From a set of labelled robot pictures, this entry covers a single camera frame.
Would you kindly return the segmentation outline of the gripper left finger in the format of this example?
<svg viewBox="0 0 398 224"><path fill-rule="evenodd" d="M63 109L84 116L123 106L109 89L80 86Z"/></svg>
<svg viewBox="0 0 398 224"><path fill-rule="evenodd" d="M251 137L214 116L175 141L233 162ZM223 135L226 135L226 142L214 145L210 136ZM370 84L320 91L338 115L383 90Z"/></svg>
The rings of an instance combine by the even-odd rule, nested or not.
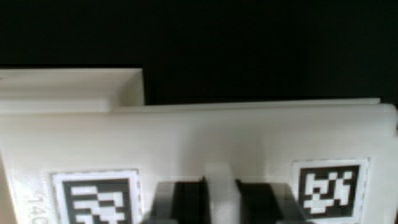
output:
<svg viewBox="0 0 398 224"><path fill-rule="evenodd" d="M208 181L162 182L148 213L148 224L212 224Z"/></svg>

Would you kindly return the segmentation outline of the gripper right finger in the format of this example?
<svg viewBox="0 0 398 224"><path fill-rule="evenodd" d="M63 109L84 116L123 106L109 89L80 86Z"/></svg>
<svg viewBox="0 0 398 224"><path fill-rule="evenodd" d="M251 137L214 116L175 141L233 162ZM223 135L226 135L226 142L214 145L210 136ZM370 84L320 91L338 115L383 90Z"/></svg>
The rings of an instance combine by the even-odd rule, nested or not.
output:
<svg viewBox="0 0 398 224"><path fill-rule="evenodd" d="M287 183L237 181L240 224L310 224Z"/></svg>

